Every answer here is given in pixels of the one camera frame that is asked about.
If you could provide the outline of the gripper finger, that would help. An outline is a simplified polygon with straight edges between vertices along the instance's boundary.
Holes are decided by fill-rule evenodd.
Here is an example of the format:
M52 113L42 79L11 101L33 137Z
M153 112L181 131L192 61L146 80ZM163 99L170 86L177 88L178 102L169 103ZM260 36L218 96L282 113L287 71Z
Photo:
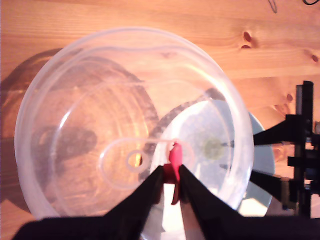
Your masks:
M240 219L240 214L211 193L184 165L179 167L180 186L200 225L213 225Z
M163 185L164 168L157 167L132 194L110 210L104 219L110 225L141 225L156 203Z
M298 183L295 179L253 169L249 181L281 202L283 208L297 206Z
M298 142L298 120L286 119L273 127L253 134L252 124L249 121L249 133L252 134L251 144L253 146L280 144L282 142Z

